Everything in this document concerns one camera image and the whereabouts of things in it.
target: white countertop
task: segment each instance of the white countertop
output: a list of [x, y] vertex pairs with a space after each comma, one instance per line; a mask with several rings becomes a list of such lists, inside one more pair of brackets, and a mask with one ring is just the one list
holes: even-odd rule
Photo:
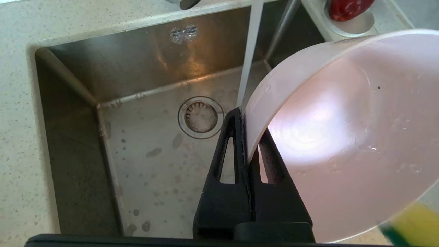
[[[186, 11], [164, 0], [22, 0], [1, 4], [0, 246], [23, 246], [34, 235], [60, 231], [36, 83], [34, 53], [39, 47], [248, 6], [250, 2], [203, 0]], [[303, 1], [326, 40], [345, 39], [324, 26], [323, 3]], [[381, 7], [374, 9], [378, 14], [368, 34], [407, 28], [396, 17], [396, 21], [384, 18]], [[346, 243], [388, 244], [376, 229]]]

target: sink drain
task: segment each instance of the sink drain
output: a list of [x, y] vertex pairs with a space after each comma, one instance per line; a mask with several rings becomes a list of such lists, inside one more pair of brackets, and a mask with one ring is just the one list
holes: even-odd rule
[[194, 97], [184, 102], [178, 112], [178, 124], [187, 135], [206, 139], [219, 132], [224, 121], [221, 106], [208, 97]]

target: faucet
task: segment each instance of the faucet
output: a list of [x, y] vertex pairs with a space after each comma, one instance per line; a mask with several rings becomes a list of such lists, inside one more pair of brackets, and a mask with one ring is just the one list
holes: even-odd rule
[[166, 0], [166, 1], [173, 4], [178, 4], [178, 6], [180, 6], [180, 9], [183, 10], [190, 9], [200, 2], [200, 0]]

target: sink basin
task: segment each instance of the sink basin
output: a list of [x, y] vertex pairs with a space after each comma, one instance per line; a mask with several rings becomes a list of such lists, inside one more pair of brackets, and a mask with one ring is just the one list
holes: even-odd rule
[[[265, 60], [285, 5], [264, 5], [244, 105], [272, 67], [324, 42], [300, 7]], [[236, 105], [249, 15], [244, 7], [36, 52], [62, 234], [192, 238], [217, 133]], [[47, 51], [77, 84], [39, 56]], [[234, 182], [233, 163], [228, 152], [221, 182]]]

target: water stream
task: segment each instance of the water stream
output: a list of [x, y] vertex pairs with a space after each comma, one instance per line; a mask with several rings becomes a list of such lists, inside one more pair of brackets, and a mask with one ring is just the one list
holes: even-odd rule
[[252, 66], [253, 54], [255, 53], [256, 39], [258, 38], [259, 24], [261, 23], [263, 0], [253, 0], [250, 12], [250, 25], [248, 27], [247, 44], [245, 47], [244, 65], [242, 66], [241, 82], [239, 84], [238, 99], [236, 107], [242, 105], [245, 88], [247, 87], [248, 75]]

